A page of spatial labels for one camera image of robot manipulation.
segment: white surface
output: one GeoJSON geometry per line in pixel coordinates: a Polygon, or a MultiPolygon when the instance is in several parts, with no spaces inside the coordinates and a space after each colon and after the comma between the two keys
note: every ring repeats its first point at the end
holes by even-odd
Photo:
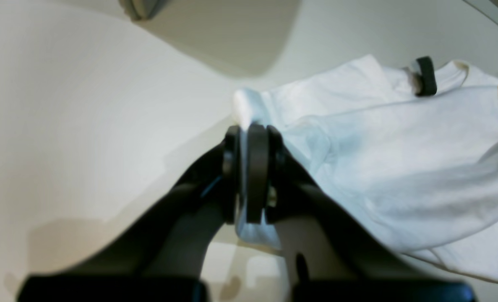
{"type": "MultiPolygon", "coordinates": [[[[393,67],[460,57],[498,77],[498,26],[461,0],[173,0],[140,25],[117,0],[0,0],[0,301],[29,271],[101,248],[165,193],[224,135],[236,88],[367,53],[393,67]]],[[[217,263],[230,280],[214,298],[249,300],[239,268],[264,255],[241,246],[217,263]]],[[[285,296],[283,279],[262,275],[261,301],[285,296]]],[[[474,284],[498,301],[498,285],[474,284]]]]}

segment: white t-shirt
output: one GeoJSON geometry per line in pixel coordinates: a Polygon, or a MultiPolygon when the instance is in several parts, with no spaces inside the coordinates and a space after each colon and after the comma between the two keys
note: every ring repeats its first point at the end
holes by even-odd
{"type": "MultiPolygon", "coordinates": [[[[485,235],[498,230],[498,78],[462,61],[435,78],[437,94],[419,98],[408,71],[366,56],[267,92],[241,89],[234,118],[276,126],[321,189],[387,247],[498,281],[498,235],[485,235]]],[[[280,245],[271,226],[237,230],[280,245]]]]}

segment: black clamp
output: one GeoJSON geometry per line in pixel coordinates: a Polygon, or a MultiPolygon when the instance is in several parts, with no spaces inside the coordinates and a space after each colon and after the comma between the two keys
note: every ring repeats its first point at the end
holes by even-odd
{"type": "MultiPolygon", "coordinates": [[[[293,301],[475,300],[467,284],[424,275],[373,239],[321,191],[274,127],[253,125],[247,135],[247,221],[260,222],[264,211],[276,226],[293,301]],[[293,236],[283,233],[291,227],[293,236]]],[[[18,301],[209,301],[201,269],[215,233],[234,221],[239,154],[234,126],[115,241],[61,273],[29,276],[18,301]]]]}
{"type": "Polygon", "coordinates": [[[435,68],[430,57],[420,57],[416,59],[419,67],[420,75],[420,91],[417,96],[426,97],[434,96],[437,93],[437,81],[435,80],[435,68]]]}

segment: black clip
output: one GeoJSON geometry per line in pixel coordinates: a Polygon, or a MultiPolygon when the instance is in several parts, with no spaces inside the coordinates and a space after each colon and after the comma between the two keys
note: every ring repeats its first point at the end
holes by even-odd
{"type": "Polygon", "coordinates": [[[420,68],[420,76],[418,77],[421,83],[420,92],[416,95],[419,97],[433,96],[437,93],[437,81],[435,80],[435,69],[433,61],[430,57],[420,57],[416,59],[420,68]]]}

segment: white cloth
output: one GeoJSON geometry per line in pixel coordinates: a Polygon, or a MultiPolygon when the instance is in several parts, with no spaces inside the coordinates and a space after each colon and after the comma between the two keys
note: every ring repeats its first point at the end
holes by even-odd
{"type": "MultiPolygon", "coordinates": [[[[274,125],[322,190],[387,247],[498,281],[498,78],[462,61],[414,77],[372,56],[267,91],[241,89],[234,119],[274,125]]],[[[237,226],[279,247],[263,223],[237,226]]]]}

